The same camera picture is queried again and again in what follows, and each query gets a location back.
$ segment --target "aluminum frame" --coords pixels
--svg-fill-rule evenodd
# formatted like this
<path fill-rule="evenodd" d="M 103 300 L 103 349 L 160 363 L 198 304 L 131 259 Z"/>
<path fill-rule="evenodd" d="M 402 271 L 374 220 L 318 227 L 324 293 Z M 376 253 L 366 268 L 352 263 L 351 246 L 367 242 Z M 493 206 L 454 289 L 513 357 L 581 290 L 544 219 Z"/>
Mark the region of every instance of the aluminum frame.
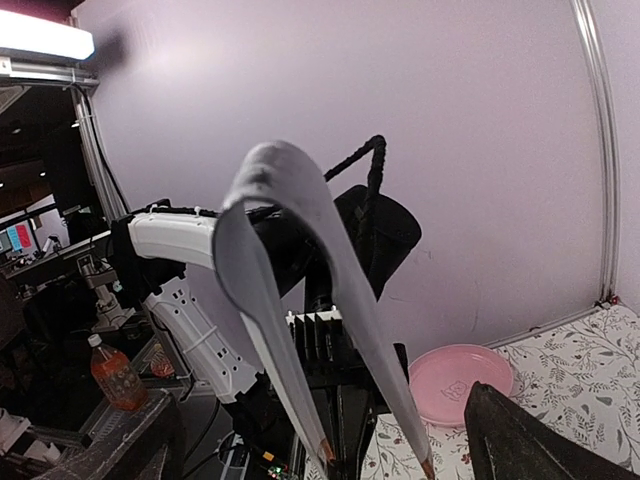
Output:
<path fill-rule="evenodd" d="M 615 295 L 620 244 L 620 162 L 613 96 L 604 52 L 589 0 L 570 0 L 587 64 L 598 122 L 603 176 L 600 302 Z"/>

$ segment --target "computer monitor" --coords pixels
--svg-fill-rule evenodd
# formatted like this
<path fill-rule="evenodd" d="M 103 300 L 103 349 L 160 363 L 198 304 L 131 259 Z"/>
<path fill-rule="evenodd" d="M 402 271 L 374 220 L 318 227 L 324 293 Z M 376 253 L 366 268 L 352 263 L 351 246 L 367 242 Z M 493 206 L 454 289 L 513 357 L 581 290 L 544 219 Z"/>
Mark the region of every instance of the computer monitor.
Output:
<path fill-rule="evenodd" d="M 12 252 L 11 240 L 6 230 L 0 232 L 0 253 Z"/>

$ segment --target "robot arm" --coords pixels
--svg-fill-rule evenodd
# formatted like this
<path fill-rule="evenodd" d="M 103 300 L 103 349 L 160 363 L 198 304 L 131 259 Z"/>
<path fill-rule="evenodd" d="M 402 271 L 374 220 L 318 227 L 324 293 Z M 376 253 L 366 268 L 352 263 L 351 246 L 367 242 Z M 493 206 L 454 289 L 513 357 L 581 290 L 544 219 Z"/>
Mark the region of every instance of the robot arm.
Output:
<path fill-rule="evenodd" d="M 213 269 L 211 239 L 215 222 L 199 215 L 152 211 L 133 216 L 126 230 L 140 259 L 165 259 Z M 122 232 L 114 232 L 115 249 L 126 242 L 126 238 L 118 237 L 119 233 Z M 231 347 L 200 307 L 184 275 L 172 276 L 142 300 L 171 331 L 195 377 L 209 383 L 222 403 L 235 402 L 239 393 L 247 393 L 256 383 L 259 370 Z"/>

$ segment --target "pink plate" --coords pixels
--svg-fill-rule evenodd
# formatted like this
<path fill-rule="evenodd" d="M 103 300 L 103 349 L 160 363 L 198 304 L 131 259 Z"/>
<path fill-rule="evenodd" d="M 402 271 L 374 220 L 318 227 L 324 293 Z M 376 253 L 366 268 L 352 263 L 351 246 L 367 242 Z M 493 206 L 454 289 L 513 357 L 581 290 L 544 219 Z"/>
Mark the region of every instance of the pink plate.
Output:
<path fill-rule="evenodd" d="M 409 366 L 411 393 L 420 417 L 433 425 L 464 425 L 464 407 L 474 382 L 488 383 L 509 395 L 511 365 L 485 347 L 449 345 L 425 353 Z"/>

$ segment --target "white wall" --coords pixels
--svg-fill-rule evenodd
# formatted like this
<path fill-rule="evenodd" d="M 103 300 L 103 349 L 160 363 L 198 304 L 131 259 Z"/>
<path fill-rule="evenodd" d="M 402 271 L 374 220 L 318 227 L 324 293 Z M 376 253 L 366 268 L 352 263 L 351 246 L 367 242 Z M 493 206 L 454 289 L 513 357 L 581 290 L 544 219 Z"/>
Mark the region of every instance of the white wall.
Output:
<path fill-rule="evenodd" d="M 569 2 L 88 0 L 77 15 L 132 205 L 218 207 L 260 141 L 328 169 L 382 133 L 383 192 L 424 232 L 381 301 L 411 356 L 597 298 L 601 166 Z M 209 291 L 211 275 L 194 278 Z"/>
<path fill-rule="evenodd" d="M 617 292 L 640 309 L 640 2 L 591 2 L 609 70 L 620 158 Z"/>

